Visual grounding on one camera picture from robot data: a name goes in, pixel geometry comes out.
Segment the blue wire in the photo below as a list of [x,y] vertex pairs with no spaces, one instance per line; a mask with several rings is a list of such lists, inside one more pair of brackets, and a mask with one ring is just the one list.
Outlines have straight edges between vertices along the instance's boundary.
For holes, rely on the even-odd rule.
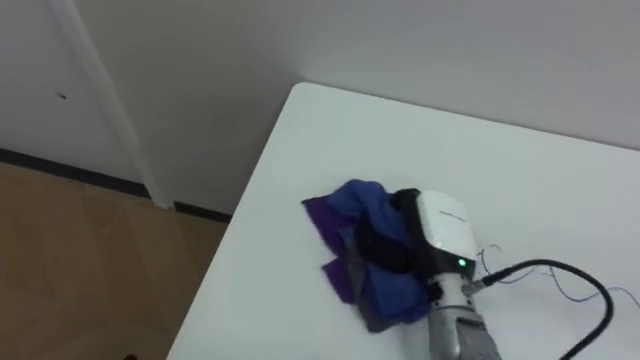
[[[489,246],[489,248],[496,248],[498,250],[502,250],[500,248],[500,246],[492,244]],[[482,264],[482,267],[484,268],[484,271],[487,274],[491,274],[491,271],[489,271],[489,267],[487,266],[487,262],[485,261],[485,257],[484,257],[484,253],[485,253],[486,249],[482,249],[479,253],[478,253],[478,257],[480,257],[480,263]],[[515,278],[515,279],[511,279],[511,280],[502,280],[500,281],[500,283],[502,284],[514,284],[520,280],[523,280],[524,278],[526,278],[527,276],[531,275],[535,270],[537,269],[537,267],[533,267],[531,268],[529,271],[527,271],[526,273],[524,273],[523,275],[520,275],[519,277]],[[571,295],[567,294],[566,291],[564,291],[564,289],[562,288],[562,286],[560,286],[560,282],[558,281],[558,277],[556,276],[556,273],[553,271],[552,267],[549,267],[549,271],[551,272],[550,274],[546,274],[546,273],[540,273],[540,275],[545,275],[545,276],[549,276],[551,278],[553,278],[553,282],[556,284],[556,287],[558,288],[558,290],[560,291],[560,293],[562,294],[562,296],[564,296],[565,298],[567,298],[569,301],[575,302],[575,303],[583,303],[583,302],[587,302],[593,298],[596,298],[598,296],[600,296],[601,294],[599,292],[596,292],[594,294],[591,294],[585,298],[574,298]],[[612,286],[607,288],[608,291],[622,291],[623,293],[627,294],[631,300],[633,300],[633,302],[636,304],[636,306],[638,307],[638,309],[640,309],[640,302],[638,302],[638,300],[636,299],[635,296],[633,296],[633,294],[620,286]]]

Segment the white wall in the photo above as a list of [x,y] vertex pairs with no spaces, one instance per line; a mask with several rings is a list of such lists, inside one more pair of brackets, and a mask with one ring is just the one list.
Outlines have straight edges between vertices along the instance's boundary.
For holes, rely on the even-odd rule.
[[0,2],[0,148],[140,181],[44,0]]
[[171,199],[232,211],[302,78],[640,148],[635,0],[76,2]]

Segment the white door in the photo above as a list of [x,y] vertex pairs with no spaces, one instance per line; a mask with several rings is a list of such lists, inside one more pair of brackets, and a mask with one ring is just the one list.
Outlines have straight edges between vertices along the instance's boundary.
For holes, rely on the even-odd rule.
[[0,1],[0,148],[140,182],[45,0]]

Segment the black cable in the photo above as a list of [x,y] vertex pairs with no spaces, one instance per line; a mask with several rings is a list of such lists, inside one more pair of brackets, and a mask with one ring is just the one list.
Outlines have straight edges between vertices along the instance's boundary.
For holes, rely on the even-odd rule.
[[600,294],[602,294],[602,298],[604,299],[605,306],[606,306],[605,313],[604,313],[604,316],[602,317],[602,320],[598,324],[598,326],[596,326],[593,330],[591,330],[591,332],[587,334],[587,336],[585,336],[582,340],[580,340],[577,344],[575,344],[569,351],[567,351],[566,354],[564,354],[560,358],[560,360],[571,359],[574,356],[576,356],[576,354],[578,354],[580,351],[582,351],[584,348],[589,346],[596,338],[598,338],[598,336],[600,336],[602,332],[609,326],[609,323],[611,323],[611,319],[613,318],[613,310],[614,310],[613,299],[611,298],[611,295],[609,294],[609,291],[607,290],[607,288],[605,288],[604,285],[602,285],[593,276],[587,274],[586,272],[576,267],[573,267],[571,265],[568,265],[559,261],[547,260],[547,259],[534,259],[534,260],[523,261],[521,263],[515,264],[508,268],[504,268],[502,270],[496,271],[495,273],[487,275],[474,283],[477,284],[478,282],[480,282],[482,283],[482,287],[488,287],[500,280],[503,280],[504,278],[513,274],[516,271],[519,271],[528,267],[532,267],[532,266],[539,266],[539,265],[551,266],[554,268],[562,269],[564,271],[570,272],[576,276],[583,278],[584,280],[589,282],[591,285],[593,285],[596,289],[598,289]]

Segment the baseboard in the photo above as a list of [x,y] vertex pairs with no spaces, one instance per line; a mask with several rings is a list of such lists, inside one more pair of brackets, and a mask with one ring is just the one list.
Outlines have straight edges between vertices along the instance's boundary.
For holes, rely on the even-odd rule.
[[214,210],[208,210],[198,206],[185,204],[179,201],[176,201],[174,203],[174,208],[176,209],[177,212],[188,214],[191,216],[197,216],[204,219],[209,219],[209,220],[222,222],[226,224],[231,222],[230,214],[225,214],[225,213],[221,213],[219,211],[214,211]]
[[0,149],[0,162],[150,199],[149,192],[143,184],[11,150]]
[[[125,194],[151,199],[151,196],[149,196],[149,191],[147,191],[147,188],[144,186],[144,184],[97,173],[95,171],[77,168],[71,165],[61,164],[51,160],[41,159],[35,156],[26,155],[11,150],[0,149],[0,162],[40,171],[46,174],[66,179],[79,181],[85,184],[98,186],[109,190],[119,191]],[[179,201],[176,201],[174,203],[174,208],[177,212],[183,214],[197,216],[204,219],[227,224],[231,222],[231,215],[229,214],[221,213],[214,210],[208,210]]]

